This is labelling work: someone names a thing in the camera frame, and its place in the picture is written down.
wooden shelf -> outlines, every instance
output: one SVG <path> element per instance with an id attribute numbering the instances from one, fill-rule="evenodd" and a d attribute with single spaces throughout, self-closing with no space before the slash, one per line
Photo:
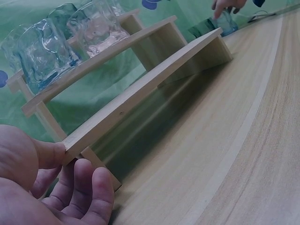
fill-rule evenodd
<path id="1" fill-rule="evenodd" d="M 43 90 L 41 93 L 37 94 L 33 99 L 27 102 L 23 107 L 22 110 L 24 114 L 29 117 L 31 116 L 35 110 L 36 105 L 39 102 L 44 101 L 45 103 L 50 101 L 52 98 L 57 96 L 61 93 L 64 89 L 69 87 L 71 84 L 79 80 L 80 78 L 84 77 L 89 72 L 93 71 L 97 67 L 101 66 L 105 62 L 107 62 L 112 57 L 118 55 L 122 51 L 130 48 L 135 43 L 149 37 L 151 34 L 155 33 L 157 30 L 163 28 L 168 23 L 171 23 L 176 20 L 175 16 L 172 16 L 168 19 L 158 22 L 157 24 L 145 28 L 128 38 L 110 46 L 109 48 L 105 49 L 100 54 L 96 55 L 95 57 L 88 59 L 87 61 L 83 62 L 73 70 L 71 70 L 68 74 L 65 74 L 60 79 L 55 81 L 51 84 L 48 88 Z"/>
<path id="2" fill-rule="evenodd" d="M 222 30 L 217 29 L 189 43 L 132 84 L 122 94 L 83 123 L 63 141 L 67 148 L 64 164 L 68 164 L 86 146 L 93 144 L 105 134 L 161 82 L 199 53 L 211 41 L 218 38 L 221 33 Z"/>
<path id="3" fill-rule="evenodd" d="M 75 157 L 83 157 L 94 167 L 105 166 L 89 146 L 115 126 L 154 89 L 160 89 L 166 83 L 199 74 L 205 69 L 232 59 L 220 37 L 221 29 L 188 44 L 174 23 L 175 16 L 145 28 L 136 15 L 138 12 L 137 9 L 118 17 L 122 27 L 130 34 L 128 38 L 78 65 L 36 96 L 33 96 L 26 84 L 23 71 L 19 71 L 7 81 L 12 92 L 23 92 L 27 100 L 22 107 L 24 114 L 29 117 L 35 113 L 53 139 L 65 144 L 67 150 L 64 165 Z M 76 38 L 68 42 L 77 46 Z M 46 107 L 46 103 L 128 48 L 132 48 L 148 73 L 67 136 Z M 114 190 L 117 190 L 120 182 L 114 175 L 112 180 Z"/>

glass rim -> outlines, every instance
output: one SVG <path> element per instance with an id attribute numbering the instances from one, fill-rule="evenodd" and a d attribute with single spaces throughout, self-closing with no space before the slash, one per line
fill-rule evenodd
<path id="1" fill-rule="evenodd" d="M 37 24 L 39 24 L 39 23 L 41 23 L 42 21 L 51 21 L 51 23 L 53 24 L 53 21 L 52 21 L 52 18 L 45 18 L 45 19 L 42 19 L 41 21 L 39 21 L 39 22 L 37 22 L 37 23 L 35 23 L 34 25 L 32 25 L 32 26 L 30 26 L 20 37 L 19 37 L 19 40 L 29 31 L 29 30 L 31 30 L 31 29 L 37 29 L 39 32 L 40 32 L 40 34 L 41 34 L 41 32 L 43 32 L 39 27 L 37 27 L 36 25 Z"/>
<path id="2" fill-rule="evenodd" d="M 48 16 L 50 16 L 52 13 L 54 13 L 54 12 L 55 12 L 56 10 L 58 10 L 60 7 L 66 6 L 66 5 L 72 5 L 72 6 L 76 9 L 75 12 L 78 11 L 77 7 L 76 7 L 73 3 L 65 3 L 65 4 L 62 4 L 62 5 L 60 5 L 60 6 L 57 6 L 55 9 L 53 9 L 53 10 L 48 14 Z"/>
<path id="3" fill-rule="evenodd" d="M 85 4 L 84 6 L 81 6 L 79 9 L 77 9 L 77 11 L 83 10 L 83 9 L 89 7 L 90 5 L 94 5 L 94 3 L 91 1 L 91 2 L 89 2 L 89 3 L 87 3 L 87 4 Z"/>
<path id="4" fill-rule="evenodd" d="M 77 9 L 77 11 L 74 12 L 74 13 L 68 18 L 67 24 L 68 24 L 68 22 L 74 17 L 74 15 L 78 14 L 79 12 L 84 13 L 83 10 L 86 9 L 87 7 L 90 7 L 91 5 L 94 5 L 94 3 L 93 3 L 92 1 L 89 2 L 89 3 L 87 3 L 87 4 L 85 4 L 84 6 L 80 7 L 79 9 Z"/>
<path id="5" fill-rule="evenodd" d="M 33 26 L 32 24 L 28 24 L 28 23 L 20 24 L 19 26 L 17 26 L 17 27 L 14 28 L 13 30 L 11 30 L 11 31 L 7 34 L 7 36 L 0 42 L 0 48 L 2 48 L 3 43 L 7 42 L 8 38 L 9 38 L 12 34 L 16 33 L 22 26 L 26 26 L 26 25 L 28 26 L 28 28 L 23 32 L 23 34 L 24 34 L 30 27 Z"/>

hand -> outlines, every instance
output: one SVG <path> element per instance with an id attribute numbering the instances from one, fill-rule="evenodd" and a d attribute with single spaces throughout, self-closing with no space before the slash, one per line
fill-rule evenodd
<path id="1" fill-rule="evenodd" d="M 34 140 L 0 125 L 0 224 L 107 225 L 113 187 L 105 168 L 86 159 L 62 168 L 50 197 L 39 201 L 61 170 L 62 143 Z"/>
<path id="2" fill-rule="evenodd" d="M 231 13 L 233 7 L 235 7 L 233 13 L 238 13 L 246 4 L 246 1 L 247 0 L 214 0 L 214 3 L 211 6 L 211 9 L 215 11 L 214 18 L 218 19 L 221 16 L 222 11 L 226 8 L 228 12 Z"/>

wood grain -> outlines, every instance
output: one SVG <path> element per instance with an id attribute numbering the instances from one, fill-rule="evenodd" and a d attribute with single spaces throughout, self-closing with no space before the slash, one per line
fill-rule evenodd
<path id="1" fill-rule="evenodd" d="M 299 22 L 298 10 L 228 36 L 221 72 L 157 90 L 122 128 L 130 140 L 106 143 L 121 146 L 107 162 L 124 179 L 112 224 L 300 224 Z"/>

clear glass cup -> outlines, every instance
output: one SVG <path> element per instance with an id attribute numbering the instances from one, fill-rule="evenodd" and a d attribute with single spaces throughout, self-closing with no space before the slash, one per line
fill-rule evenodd
<path id="1" fill-rule="evenodd" d="M 235 21 L 233 21 L 229 12 L 225 9 L 223 10 L 221 16 L 216 20 L 211 20 L 216 28 L 222 28 L 222 37 L 225 37 L 239 29 Z"/>
<path id="2" fill-rule="evenodd" d="M 76 11 L 77 8 L 74 4 L 67 3 L 55 8 L 47 18 L 52 18 L 54 25 L 64 33 L 66 39 L 69 39 L 72 37 L 72 33 L 67 27 L 67 22 Z"/>
<path id="3" fill-rule="evenodd" d="M 80 3 L 80 7 L 85 6 L 86 4 L 92 2 L 92 0 L 82 0 Z M 118 2 L 118 0 L 107 0 L 108 5 L 112 8 L 113 12 L 116 16 L 122 15 L 125 13 L 122 6 Z"/>
<path id="4" fill-rule="evenodd" d="M 129 36 L 121 28 L 116 15 L 107 3 L 99 2 L 97 6 L 94 2 L 86 4 L 77 10 L 67 22 L 67 26 L 76 36 L 81 48 L 91 58 Z"/>
<path id="5" fill-rule="evenodd" d="M 5 58 L 9 62 L 9 66 L 14 73 L 22 69 L 20 59 L 14 55 L 14 49 L 20 36 L 30 27 L 29 24 L 22 24 L 12 30 L 9 35 L 2 41 L 1 49 L 4 52 Z"/>
<path id="6" fill-rule="evenodd" d="M 19 38 L 14 54 L 20 58 L 26 82 L 34 94 L 80 63 L 80 57 L 51 18 L 27 29 Z"/>

